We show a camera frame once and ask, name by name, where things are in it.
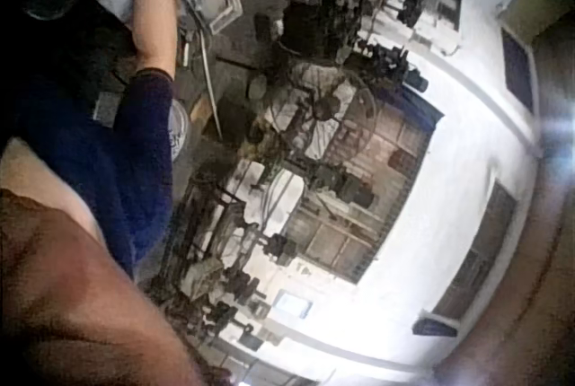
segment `man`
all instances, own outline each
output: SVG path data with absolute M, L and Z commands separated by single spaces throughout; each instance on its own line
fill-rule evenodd
M 2 347 L 17 364 L 4 367 L 49 384 L 206 384 L 131 280 L 170 216 L 173 0 L 134 0 L 133 38 L 113 129 L 40 77 L 3 127 Z

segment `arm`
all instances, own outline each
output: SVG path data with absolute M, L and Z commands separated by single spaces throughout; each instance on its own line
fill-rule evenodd
M 174 77 L 177 21 L 173 0 L 134 0 L 137 70 L 156 68 Z

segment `pipe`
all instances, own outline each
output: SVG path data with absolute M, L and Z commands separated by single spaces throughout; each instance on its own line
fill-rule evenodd
M 216 99 L 214 98 L 214 89 L 212 88 L 212 78 L 209 75 L 208 51 L 206 50 L 206 37 L 204 34 L 204 31 L 199 29 L 199 41 L 201 42 L 201 59 L 204 64 L 204 75 L 206 76 L 206 85 L 208 86 L 209 102 L 212 106 L 214 120 L 216 121 L 217 134 L 219 136 L 219 140 L 223 141 L 224 136 L 222 135 L 222 127 L 219 124 L 219 116 L 217 115 Z

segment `fluorescent light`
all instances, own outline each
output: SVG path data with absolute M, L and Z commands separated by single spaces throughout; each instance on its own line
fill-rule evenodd
M 312 303 L 305 299 L 299 298 L 293 294 L 289 294 L 285 290 L 280 290 L 276 301 L 273 306 L 278 309 L 291 314 L 292 316 L 298 317 L 299 319 L 305 319 L 307 313 L 312 308 Z

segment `navy sweater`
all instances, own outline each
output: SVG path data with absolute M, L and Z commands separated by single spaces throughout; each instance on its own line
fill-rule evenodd
M 172 97 L 168 74 L 139 72 L 110 129 L 55 83 L 37 77 L 22 87 L 4 126 L 86 202 L 112 257 L 130 276 L 162 237 L 172 211 Z

